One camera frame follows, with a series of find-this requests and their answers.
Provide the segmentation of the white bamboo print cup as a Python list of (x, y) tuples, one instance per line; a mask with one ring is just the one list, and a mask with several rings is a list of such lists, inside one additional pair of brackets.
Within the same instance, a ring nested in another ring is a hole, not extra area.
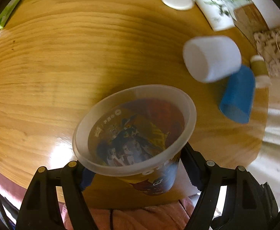
[(234, 28), (235, 24), (225, 0), (196, 0), (213, 31)]

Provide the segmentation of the brown white paper cup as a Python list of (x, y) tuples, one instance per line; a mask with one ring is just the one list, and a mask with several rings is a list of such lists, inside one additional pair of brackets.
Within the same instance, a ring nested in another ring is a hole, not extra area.
[(260, 55), (252, 56), (250, 59), (250, 66), (255, 76), (256, 88), (262, 89), (269, 87), (271, 85), (271, 80), (264, 58)]

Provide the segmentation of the plain white cup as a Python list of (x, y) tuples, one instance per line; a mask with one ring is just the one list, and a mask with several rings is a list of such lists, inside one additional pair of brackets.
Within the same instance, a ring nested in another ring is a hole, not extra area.
[(227, 36), (203, 36), (188, 40), (183, 59), (190, 75), (199, 82), (212, 83), (240, 70), (242, 56)]

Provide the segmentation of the blue plastic cup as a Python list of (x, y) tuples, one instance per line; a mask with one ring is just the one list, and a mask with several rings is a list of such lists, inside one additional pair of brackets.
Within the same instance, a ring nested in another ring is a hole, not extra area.
[(230, 120), (247, 124), (250, 120), (255, 93), (255, 76), (245, 65), (232, 74), (219, 104), (219, 110)]

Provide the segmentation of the colourful printed plastic cup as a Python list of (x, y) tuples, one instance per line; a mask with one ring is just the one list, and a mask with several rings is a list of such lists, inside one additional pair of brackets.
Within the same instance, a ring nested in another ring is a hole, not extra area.
[(196, 125), (193, 100), (166, 85), (142, 85), (110, 95), (77, 125), (72, 140), (78, 161), (149, 196), (174, 185), (181, 150)]

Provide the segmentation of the patterned canvas bag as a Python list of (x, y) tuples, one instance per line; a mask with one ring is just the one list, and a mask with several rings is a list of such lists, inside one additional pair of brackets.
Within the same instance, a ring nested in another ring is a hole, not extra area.
[(253, 34), (256, 49), (267, 65), (269, 76), (280, 78), (280, 27)]

